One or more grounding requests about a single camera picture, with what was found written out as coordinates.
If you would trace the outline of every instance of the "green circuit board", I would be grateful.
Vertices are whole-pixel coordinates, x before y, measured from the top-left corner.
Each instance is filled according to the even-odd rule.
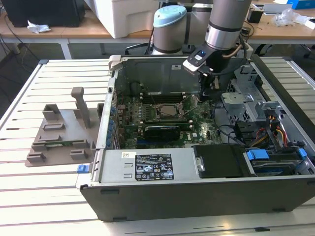
[[[119,99],[121,149],[189,148],[195,144],[222,143],[211,117],[211,103],[199,102],[197,95],[177,103],[155,100],[148,103],[140,98]],[[146,131],[151,127],[173,127],[178,131],[178,138],[148,141]]]

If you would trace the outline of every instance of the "computer tower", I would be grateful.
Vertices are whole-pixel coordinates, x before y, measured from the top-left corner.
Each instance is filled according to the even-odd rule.
[[[14,27],[37,25],[79,27],[84,18],[84,0],[2,0]]]

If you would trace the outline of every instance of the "power supply label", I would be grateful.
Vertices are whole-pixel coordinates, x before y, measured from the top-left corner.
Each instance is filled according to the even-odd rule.
[[[174,179],[171,154],[136,155],[135,179],[137,181]]]

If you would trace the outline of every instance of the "barcode label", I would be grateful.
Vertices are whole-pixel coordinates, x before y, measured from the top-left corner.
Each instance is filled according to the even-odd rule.
[[[137,153],[135,151],[123,151],[122,158],[136,158]]]

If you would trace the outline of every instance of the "blue box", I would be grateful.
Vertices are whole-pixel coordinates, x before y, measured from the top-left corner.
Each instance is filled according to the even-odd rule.
[[[315,0],[288,0],[288,4],[293,4],[293,9],[315,8]]]

